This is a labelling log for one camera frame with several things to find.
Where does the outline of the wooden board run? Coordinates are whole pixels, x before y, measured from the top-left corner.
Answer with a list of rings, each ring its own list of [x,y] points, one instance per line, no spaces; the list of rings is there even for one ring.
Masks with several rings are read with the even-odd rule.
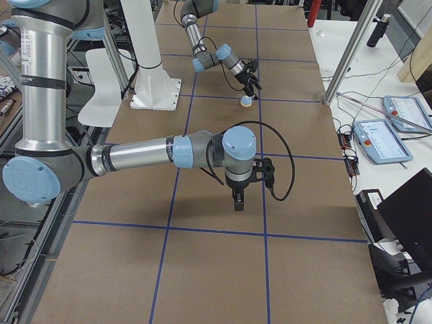
[[[425,33],[398,72],[401,82],[415,83],[431,65],[431,28]]]

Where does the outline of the small electronics board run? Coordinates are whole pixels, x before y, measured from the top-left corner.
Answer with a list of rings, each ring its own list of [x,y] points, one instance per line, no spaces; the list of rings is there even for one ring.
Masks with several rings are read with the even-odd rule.
[[[343,151],[352,149],[352,145],[351,145],[352,134],[350,132],[338,133],[337,137],[338,137],[340,147]]]

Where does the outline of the black laptop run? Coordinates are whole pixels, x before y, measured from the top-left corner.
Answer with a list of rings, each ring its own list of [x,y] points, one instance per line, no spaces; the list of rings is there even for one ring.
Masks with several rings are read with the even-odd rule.
[[[431,172],[425,167],[378,204],[382,218],[421,270],[431,269]]]

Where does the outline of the white chair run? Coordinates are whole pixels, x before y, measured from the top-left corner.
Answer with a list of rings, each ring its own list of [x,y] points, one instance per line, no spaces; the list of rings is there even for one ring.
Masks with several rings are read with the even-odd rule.
[[[86,52],[94,94],[78,114],[86,126],[111,128],[122,103],[121,89],[105,48]]]

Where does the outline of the teach pendant tablet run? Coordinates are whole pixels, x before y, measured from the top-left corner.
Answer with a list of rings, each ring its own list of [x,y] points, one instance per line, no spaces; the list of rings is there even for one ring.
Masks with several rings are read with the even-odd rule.
[[[374,164],[413,160],[411,152],[386,119],[355,121],[353,131],[359,145]]]
[[[416,97],[384,96],[383,106],[385,111],[392,115],[390,121],[398,132],[425,134],[424,130],[395,119],[394,116],[431,129],[431,119]]]

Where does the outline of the blue call bell wooden base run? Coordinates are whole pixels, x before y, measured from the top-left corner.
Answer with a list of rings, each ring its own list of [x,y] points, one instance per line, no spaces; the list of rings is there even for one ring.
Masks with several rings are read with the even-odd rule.
[[[249,96],[243,96],[240,99],[240,105],[242,107],[251,107],[253,104],[253,98],[249,97]]]

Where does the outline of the far teach pendant tablet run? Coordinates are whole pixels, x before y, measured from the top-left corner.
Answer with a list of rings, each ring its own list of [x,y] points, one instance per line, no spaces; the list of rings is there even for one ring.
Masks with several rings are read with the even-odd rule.
[[[385,111],[392,115],[390,121],[398,132],[425,134],[424,130],[395,119],[394,116],[431,129],[431,119],[416,97],[384,96],[383,106]]]

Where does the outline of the near teach pendant tablet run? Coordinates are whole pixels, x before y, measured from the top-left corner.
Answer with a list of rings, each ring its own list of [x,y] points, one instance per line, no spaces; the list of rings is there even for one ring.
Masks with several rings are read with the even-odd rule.
[[[359,145],[374,164],[413,160],[411,152],[386,119],[355,121],[353,131]]]

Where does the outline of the aluminium profile post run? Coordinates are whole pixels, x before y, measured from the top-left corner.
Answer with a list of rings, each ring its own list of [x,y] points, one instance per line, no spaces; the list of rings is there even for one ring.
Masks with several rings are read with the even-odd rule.
[[[354,59],[354,56],[358,50],[361,40],[364,38],[365,33],[372,22],[374,15],[381,7],[383,0],[368,0],[362,14],[359,17],[359,21],[354,28],[354,31],[348,41],[345,51],[340,59],[340,62],[335,70],[333,78],[331,79],[329,86],[323,97],[323,103],[326,106],[330,106],[332,100],[336,96],[336,93],[344,80],[348,68]]]

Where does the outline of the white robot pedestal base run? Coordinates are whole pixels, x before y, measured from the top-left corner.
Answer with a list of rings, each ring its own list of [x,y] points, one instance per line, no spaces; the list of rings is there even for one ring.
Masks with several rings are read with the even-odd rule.
[[[164,70],[150,1],[121,1],[138,66],[133,109],[174,111],[182,81]]]

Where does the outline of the red cylinder post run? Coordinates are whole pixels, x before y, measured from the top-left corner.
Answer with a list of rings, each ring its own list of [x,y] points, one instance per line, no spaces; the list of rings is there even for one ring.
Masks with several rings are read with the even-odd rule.
[[[310,5],[310,11],[307,16],[307,26],[312,28],[317,19],[319,10],[321,8],[322,0],[312,0]]]

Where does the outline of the black box white label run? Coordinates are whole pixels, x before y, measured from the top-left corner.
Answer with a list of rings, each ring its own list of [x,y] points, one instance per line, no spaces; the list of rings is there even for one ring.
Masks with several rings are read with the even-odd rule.
[[[383,200],[379,189],[361,190],[355,198],[360,222],[369,242],[393,238],[392,231],[377,208]]]

